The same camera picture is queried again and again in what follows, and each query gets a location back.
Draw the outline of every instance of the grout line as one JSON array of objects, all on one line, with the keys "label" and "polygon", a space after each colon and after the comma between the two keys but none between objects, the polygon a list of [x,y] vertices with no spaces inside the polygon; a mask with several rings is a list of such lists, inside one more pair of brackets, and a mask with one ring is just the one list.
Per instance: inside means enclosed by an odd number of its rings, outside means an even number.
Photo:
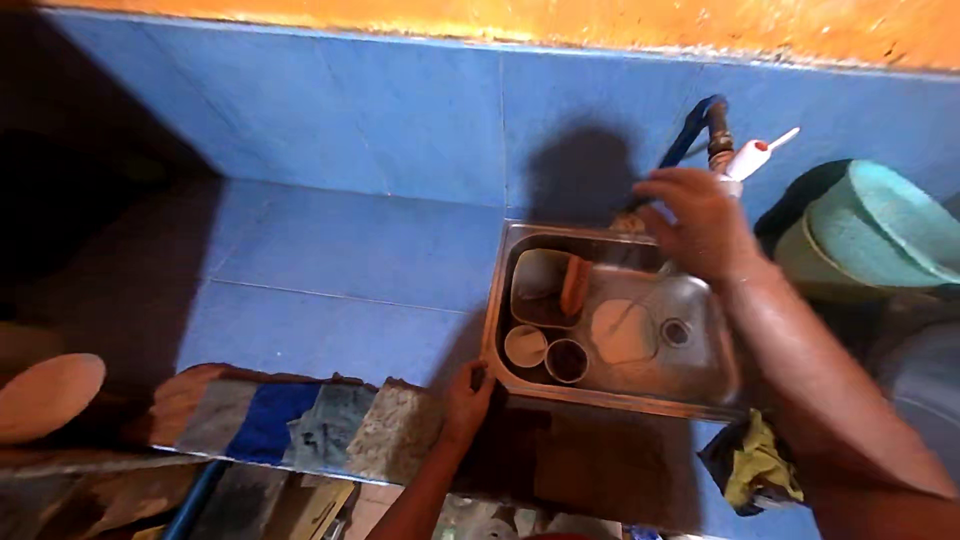
[{"label": "grout line", "polygon": [[506,215],[510,199],[510,187],[507,180],[507,115],[504,106],[507,90],[503,81],[503,53],[498,53],[497,58],[500,72],[500,174],[503,175],[503,211]]},{"label": "grout line", "polygon": [[326,72],[330,74],[330,80],[333,82],[333,85],[337,88],[337,93],[339,95],[339,101],[341,105],[349,112],[351,119],[353,120],[353,128],[357,131],[357,134],[360,135],[360,140],[363,141],[364,148],[367,149],[367,154],[370,160],[373,162],[373,167],[380,173],[380,180],[383,182],[383,193],[390,197],[393,194],[390,192],[390,178],[387,174],[387,171],[383,168],[383,165],[380,164],[380,160],[377,159],[376,153],[370,148],[370,141],[367,138],[367,134],[364,133],[363,128],[360,127],[361,115],[363,112],[356,107],[356,104],[353,101],[352,97],[348,97],[347,88],[344,83],[340,80],[340,77],[337,76],[333,71],[333,65],[330,64],[330,61],[327,59],[326,54],[321,49],[321,39],[319,37],[312,38],[311,49],[316,53],[317,57],[320,58],[320,61],[326,67]]},{"label": "grout line", "polygon": [[463,201],[445,201],[445,200],[443,200],[443,199],[424,199],[423,197],[411,197],[411,196],[409,196],[409,195],[396,195],[396,194],[391,194],[391,193],[369,193],[369,192],[366,192],[366,191],[351,191],[351,190],[349,190],[349,189],[338,189],[338,188],[334,188],[334,187],[319,187],[319,186],[316,186],[316,185],[288,184],[288,183],[286,183],[286,182],[281,182],[281,181],[277,181],[277,180],[258,180],[258,179],[253,179],[253,178],[237,178],[237,179],[233,179],[233,180],[237,180],[237,181],[240,181],[240,182],[258,182],[258,183],[261,183],[261,184],[272,184],[272,185],[278,185],[278,186],[281,186],[281,187],[293,188],[293,189],[310,189],[310,190],[312,190],[312,191],[327,191],[327,192],[330,192],[330,193],[346,193],[346,194],[348,194],[348,195],[362,195],[362,196],[366,196],[366,197],[381,197],[381,198],[384,198],[384,199],[404,199],[404,200],[408,200],[408,201],[423,201],[423,202],[427,202],[427,203],[436,203],[436,204],[440,204],[440,205],[458,205],[458,206],[462,206],[462,207],[474,207],[474,208],[480,208],[480,209],[502,209],[502,208],[503,208],[503,207],[500,206],[500,205],[488,205],[488,204],[480,204],[480,203],[465,203],[465,202],[463,202]]},{"label": "grout line", "polygon": [[261,289],[270,289],[270,290],[281,290],[284,292],[299,292],[300,294],[309,294],[313,296],[325,296],[327,298],[340,298],[344,300],[356,300],[358,302],[371,302],[374,304],[384,304],[386,306],[397,306],[397,307],[411,307],[413,309],[427,309],[430,311],[442,311],[444,313],[459,313],[461,315],[470,315],[469,311],[461,311],[459,309],[445,309],[443,307],[429,307],[429,306],[415,306],[413,304],[401,304],[399,302],[388,302],[386,300],[374,300],[372,298],[359,298],[356,296],[347,296],[345,294],[331,294],[328,292],[317,292],[312,290],[300,290],[288,287],[276,287],[272,285],[262,285],[257,283],[247,283],[247,282],[235,282],[233,280],[221,280],[218,278],[210,278],[211,282],[214,283],[224,283],[227,285],[241,285],[246,287],[256,287]]},{"label": "grout line", "polygon": [[266,219],[267,214],[270,212],[270,206],[273,204],[273,202],[273,195],[268,195],[263,204],[253,212],[253,215],[250,217],[247,223],[244,223],[242,226],[240,226],[240,234],[237,235],[237,239],[233,242],[233,245],[227,249],[227,254],[220,260],[220,262],[217,263],[215,268],[212,268],[209,272],[207,272],[207,275],[211,280],[214,279],[214,276],[220,272],[224,265],[227,264],[227,261],[233,257],[238,249],[240,249],[240,244],[243,243],[247,233],[252,231],[261,220]]},{"label": "grout line", "polygon": [[[132,27],[154,45],[160,55],[170,63],[170,66],[173,68],[174,72],[177,73],[177,75],[179,75],[180,78],[183,79],[191,89],[193,89],[197,96],[200,97],[201,101],[204,102],[204,105],[206,105],[218,118],[220,118],[220,120],[227,126],[230,134],[236,137],[237,141],[241,144],[240,149],[244,153],[250,154],[256,158],[256,160],[260,162],[260,165],[265,170],[269,171],[270,174],[275,176],[281,175],[282,171],[277,171],[274,168],[273,163],[267,160],[267,158],[260,153],[257,145],[244,135],[244,131],[240,129],[240,126],[230,119],[229,114],[221,110],[220,107],[213,103],[213,101],[206,95],[203,85],[194,80],[194,78],[187,73],[182,65],[180,65],[180,62],[177,60],[177,58],[174,57],[174,55],[167,49],[167,45],[161,43],[160,40],[154,36],[154,33],[145,26],[146,24],[149,23],[136,23],[133,24]],[[224,171],[219,172],[221,175],[226,176]]]}]

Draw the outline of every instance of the green plastic container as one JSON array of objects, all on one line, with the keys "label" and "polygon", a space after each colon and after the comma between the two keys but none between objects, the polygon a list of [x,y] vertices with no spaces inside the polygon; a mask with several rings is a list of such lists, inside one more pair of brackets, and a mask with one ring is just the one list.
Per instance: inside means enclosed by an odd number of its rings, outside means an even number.
[{"label": "green plastic container", "polygon": [[893,170],[851,161],[807,209],[813,240],[846,274],[885,287],[960,283],[960,223]]},{"label": "green plastic container", "polygon": [[787,229],[774,250],[774,261],[801,294],[829,302],[864,302],[893,294],[859,282],[830,260],[811,236],[807,218],[805,213]]}]

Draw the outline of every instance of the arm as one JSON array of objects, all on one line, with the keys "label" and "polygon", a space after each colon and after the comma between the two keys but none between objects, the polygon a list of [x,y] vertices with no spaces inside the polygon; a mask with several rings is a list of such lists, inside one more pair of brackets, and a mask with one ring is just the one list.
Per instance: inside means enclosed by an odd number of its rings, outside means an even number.
[{"label": "arm", "polygon": [[484,362],[476,360],[457,372],[447,390],[440,438],[367,540],[428,540],[433,536],[453,475],[487,415],[496,379],[487,370],[480,388],[476,392],[470,389],[473,370],[485,367]]},{"label": "arm", "polygon": [[[710,283],[753,351],[780,399],[779,432],[795,451],[815,510],[818,501],[844,507],[851,499],[834,497],[841,492],[831,487],[835,482],[869,490],[875,500],[957,497],[919,435],[759,251],[739,205],[712,173],[654,171],[635,192],[662,199],[676,215],[671,225],[655,209],[641,210],[664,252]],[[889,513],[873,517],[882,520]]]}]

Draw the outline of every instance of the sink drain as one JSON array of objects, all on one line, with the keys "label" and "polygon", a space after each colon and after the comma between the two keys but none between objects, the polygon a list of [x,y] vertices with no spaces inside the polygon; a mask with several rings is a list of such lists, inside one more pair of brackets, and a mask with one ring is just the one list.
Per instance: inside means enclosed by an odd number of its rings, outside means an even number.
[{"label": "sink drain", "polygon": [[690,344],[690,326],[680,319],[667,319],[660,325],[660,337],[670,347],[686,347]]}]

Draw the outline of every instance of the dirty dish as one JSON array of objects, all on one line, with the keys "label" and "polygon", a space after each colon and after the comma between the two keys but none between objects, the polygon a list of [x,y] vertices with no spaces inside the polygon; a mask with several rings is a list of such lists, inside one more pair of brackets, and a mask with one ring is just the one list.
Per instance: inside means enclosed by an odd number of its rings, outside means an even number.
[{"label": "dirty dish", "polygon": [[546,350],[546,370],[554,379],[572,384],[587,374],[590,366],[587,351],[572,339],[558,339]]},{"label": "dirty dish", "polygon": [[522,324],[569,330],[582,310],[567,315],[561,309],[571,254],[533,249],[520,254],[511,281],[510,312]]},{"label": "dirty dish", "polygon": [[657,325],[650,311],[634,300],[601,304],[590,321],[590,340],[608,364],[647,361],[657,353]]},{"label": "dirty dish", "polygon": [[534,367],[546,356],[546,336],[530,325],[521,325],[509,333],[503,341],[507,358],[517,367]]}]

